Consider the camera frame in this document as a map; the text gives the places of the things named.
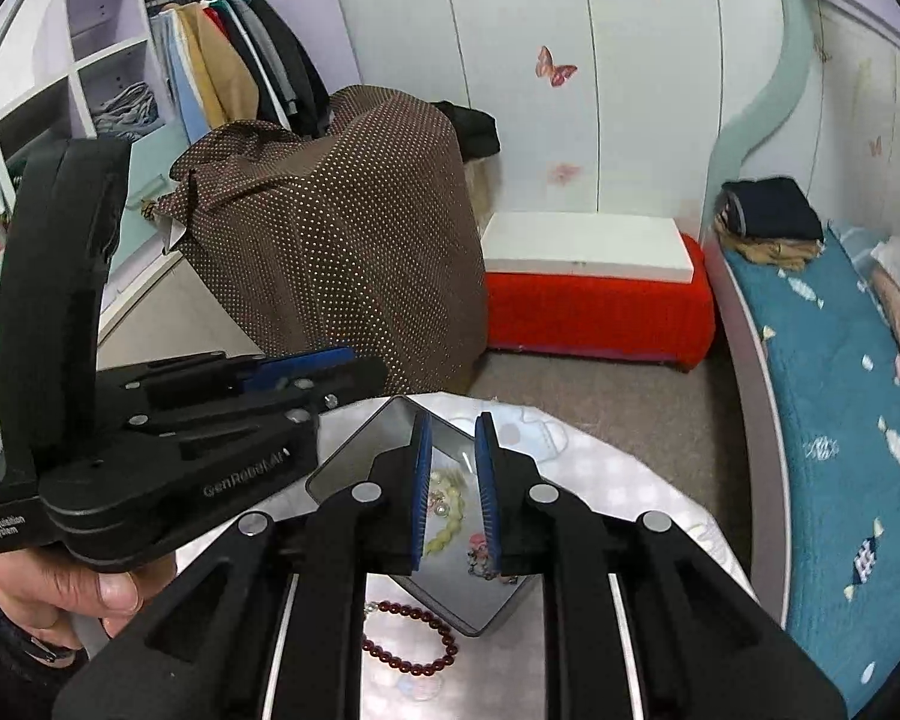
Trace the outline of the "person's left hand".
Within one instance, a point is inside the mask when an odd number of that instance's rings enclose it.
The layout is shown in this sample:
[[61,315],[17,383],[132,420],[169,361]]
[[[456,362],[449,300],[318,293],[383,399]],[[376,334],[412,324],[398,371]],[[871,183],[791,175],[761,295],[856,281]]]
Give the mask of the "person's left hand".
[[115,637],[175,574],[173,554],[136,571],[99,574],[52,551],[9,551],[0,554],[0,608],[41,642],[79,649],[73,617],[97,619]]

